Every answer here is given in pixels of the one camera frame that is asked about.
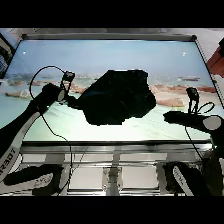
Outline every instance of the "large flat screen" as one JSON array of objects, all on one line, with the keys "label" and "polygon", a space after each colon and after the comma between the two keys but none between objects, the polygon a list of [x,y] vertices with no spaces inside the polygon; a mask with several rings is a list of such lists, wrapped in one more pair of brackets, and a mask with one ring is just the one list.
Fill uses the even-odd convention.
[{"label": "large flat screen", "polygon": [[[195,42],[146,40],[24,40],[0,86],[0,128],[20,115],[31,98],[29,82],[42,67],[55,65],[76,73],[70,94],[79,97],[85,88],[107,70],[142,69],[148,73],[148,85],[157,105],[143,118],[130,118],[122,125],[93,126],[82,111],[54,103],[45,118],[53,131],[70,141],[142,141],[188,140],[184,127],[164,122],[170,110],[188,110],[186,88],[196,87],[200,105],[214,102],[209,114],[224,116],[224,111]],[[36,77],[32,91],[44,85],[59,85],[62,73],[48,68]],[[192,139],[209,135],[189,128]],[[39,118],[25,141],[64,141],[54,136]]]}]

